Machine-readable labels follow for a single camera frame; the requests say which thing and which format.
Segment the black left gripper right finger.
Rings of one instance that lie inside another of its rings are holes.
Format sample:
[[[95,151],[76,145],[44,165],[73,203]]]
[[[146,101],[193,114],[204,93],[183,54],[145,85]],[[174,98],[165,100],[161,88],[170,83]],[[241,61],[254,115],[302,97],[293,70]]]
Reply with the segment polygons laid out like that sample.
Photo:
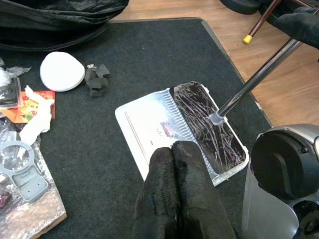
[[[197,144],[177,141],[172,154],[181,203],[181,239],[237,239]]]

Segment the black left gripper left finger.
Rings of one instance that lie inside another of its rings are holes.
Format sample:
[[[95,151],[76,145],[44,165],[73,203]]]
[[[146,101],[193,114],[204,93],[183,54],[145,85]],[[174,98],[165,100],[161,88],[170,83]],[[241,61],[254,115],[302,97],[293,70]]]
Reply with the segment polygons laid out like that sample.
[[[136,199],[132,239],[177,239],[178,210],[172,151],[158,148],[150,158],[148,175]]]

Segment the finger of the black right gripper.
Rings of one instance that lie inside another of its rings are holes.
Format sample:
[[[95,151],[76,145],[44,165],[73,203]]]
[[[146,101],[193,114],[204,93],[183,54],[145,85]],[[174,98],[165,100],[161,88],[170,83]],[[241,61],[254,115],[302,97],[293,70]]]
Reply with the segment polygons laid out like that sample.
[[[319,49],[319,7],[299,7],[270,17],[269,22],[289,37]]]

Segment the white dustpan with metal pole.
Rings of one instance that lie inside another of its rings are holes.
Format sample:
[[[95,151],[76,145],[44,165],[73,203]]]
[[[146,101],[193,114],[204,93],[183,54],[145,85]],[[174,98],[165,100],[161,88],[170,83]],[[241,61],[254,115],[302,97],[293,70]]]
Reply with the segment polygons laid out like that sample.
[[[220,108],[199,82],[188,82],[167,90],[164,99],[168,115],[174,121],[173,136],[198,145],[213,185],[217,186],[241,171],[249,161],[248,150],[229,125],[226,115],[301,44],[289,39]]]

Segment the brown stick yellow tip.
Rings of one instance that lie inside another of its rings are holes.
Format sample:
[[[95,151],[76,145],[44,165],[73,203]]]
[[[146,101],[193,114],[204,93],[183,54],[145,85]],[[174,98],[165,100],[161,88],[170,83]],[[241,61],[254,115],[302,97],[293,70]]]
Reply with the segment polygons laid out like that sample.
[[[267,20],[267,18],[270,16],[272,11],[280,4],[282,0],[273,0],[270,5],[267,7],[265,12],[261,15],[259,20],[256,22],[254,27],[251,29],[251,31],[244,37],[243,43],[249,44],[255,34],[258,32],[258,30],[261,28],[261,26],[264,24],[264,22]]]

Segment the silver robot left leg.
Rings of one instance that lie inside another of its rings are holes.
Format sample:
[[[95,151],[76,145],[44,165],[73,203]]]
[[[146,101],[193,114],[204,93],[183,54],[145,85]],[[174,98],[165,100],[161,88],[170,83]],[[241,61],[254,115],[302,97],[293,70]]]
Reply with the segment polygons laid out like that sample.
[[[257,137],[242,233],[244,239],[319,239],[319,125],[278,126]]]

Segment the dark grey carpet mat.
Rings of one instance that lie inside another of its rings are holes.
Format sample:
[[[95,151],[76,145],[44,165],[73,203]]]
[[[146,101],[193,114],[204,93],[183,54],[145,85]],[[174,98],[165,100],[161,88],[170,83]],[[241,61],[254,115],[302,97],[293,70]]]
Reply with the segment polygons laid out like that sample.
[[[143,179],[116,108],[190,81],[202,83],[221,106],[243,79],[199,18],[112,22],[65,51],[83,65],[106,65],[109,84],[97,98],[85,84],[56,94],[55,119],[40,150],[67,218],[39,239],[130,239]]]

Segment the grey plastic holder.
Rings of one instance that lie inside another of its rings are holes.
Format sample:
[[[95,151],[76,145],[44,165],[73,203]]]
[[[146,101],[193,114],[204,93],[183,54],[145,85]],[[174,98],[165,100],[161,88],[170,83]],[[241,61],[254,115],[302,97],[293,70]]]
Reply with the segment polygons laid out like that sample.
[[[8,141],[0,146],[0,153],[11,146],[19,146],[26,150],[29,159],[20,170],[7,169],[0,164],[0,173],[8,176],[27,203],[33,203],[49,189],[49,183],[41,175],[35,164],[35,153],[32,147],[22,141]]]

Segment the dark grey foam lump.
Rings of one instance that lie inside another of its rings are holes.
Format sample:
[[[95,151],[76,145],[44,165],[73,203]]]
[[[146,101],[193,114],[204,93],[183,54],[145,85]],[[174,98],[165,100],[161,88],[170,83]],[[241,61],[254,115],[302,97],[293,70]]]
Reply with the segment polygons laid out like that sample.
[[[84,79],[86,85],[89,87],[90,97],[100,97],[103,95],[108,86],[108,75],[110,75],[110,71],[104,64],[101,64],[99,67],[94,64],[87,66]]]

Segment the white crumpled tissue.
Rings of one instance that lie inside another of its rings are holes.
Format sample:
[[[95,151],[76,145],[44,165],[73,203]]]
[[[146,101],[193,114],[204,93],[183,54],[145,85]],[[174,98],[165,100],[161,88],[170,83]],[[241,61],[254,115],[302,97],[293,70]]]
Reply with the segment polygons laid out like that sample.
[[[41,133],[50,130],[51,106],[55,103],[55,100],[45,99],[34,92],[28,85],[25,87],[25,94],[38,103],[38,110],[37,114],[20,131],[19,136],[22,142],[32,145]]]

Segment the orange red printed packet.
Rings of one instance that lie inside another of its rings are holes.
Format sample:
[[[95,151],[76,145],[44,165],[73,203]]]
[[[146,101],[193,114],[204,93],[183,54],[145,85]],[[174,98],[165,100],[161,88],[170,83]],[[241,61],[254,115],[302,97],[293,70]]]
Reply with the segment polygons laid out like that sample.
[[[45,99],[54,99],[54,91],[36,91],[36,94]],[[12,109],[0,110],[0,117],[7,117],[12,123],[28,123],[38,112],[39,104],[27,97],[25,92],[22,92],[23,106]],[[55,118],[55,103],[51,106],[52,119]]]

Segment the white round pad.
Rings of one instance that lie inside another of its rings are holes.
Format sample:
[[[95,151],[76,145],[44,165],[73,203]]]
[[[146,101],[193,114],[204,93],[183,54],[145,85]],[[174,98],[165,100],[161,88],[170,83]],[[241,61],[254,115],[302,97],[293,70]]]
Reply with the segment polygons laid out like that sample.
[[[84,79],[84,66],[66,52],[51,52],[41,63],[40,78],[48,89],[65,92],[77,87]]]

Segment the black packet in clear sleeve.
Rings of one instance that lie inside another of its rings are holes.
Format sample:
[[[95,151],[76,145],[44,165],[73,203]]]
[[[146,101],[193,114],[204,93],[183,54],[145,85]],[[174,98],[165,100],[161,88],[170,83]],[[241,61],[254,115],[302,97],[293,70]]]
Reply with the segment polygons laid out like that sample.
[[[0,109],[13,109],[22,103],[19,77],[12,78],[11,83],[0,87]]]

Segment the crumpled clear plastic wrap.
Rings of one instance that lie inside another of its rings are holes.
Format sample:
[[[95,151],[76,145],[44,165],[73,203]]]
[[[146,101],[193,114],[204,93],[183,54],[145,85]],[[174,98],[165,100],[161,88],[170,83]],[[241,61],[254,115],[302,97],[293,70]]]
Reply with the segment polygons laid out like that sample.
[[[9,67],[4,69],[3,66],[5,65],[3,59],[0,57],[0,87],[7,86],[8,84],[11,83],[11,80],[13,78],[16,78],[28,71],[30,71],[29,68],[24,68],[24,67]]]

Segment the black trash bag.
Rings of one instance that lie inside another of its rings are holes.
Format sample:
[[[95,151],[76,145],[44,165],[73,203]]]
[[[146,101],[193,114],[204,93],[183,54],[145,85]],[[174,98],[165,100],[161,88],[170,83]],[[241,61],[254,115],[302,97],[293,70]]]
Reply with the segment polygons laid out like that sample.
[[[129,0],[0,0],[0,49],[53,51],[95,38]]]

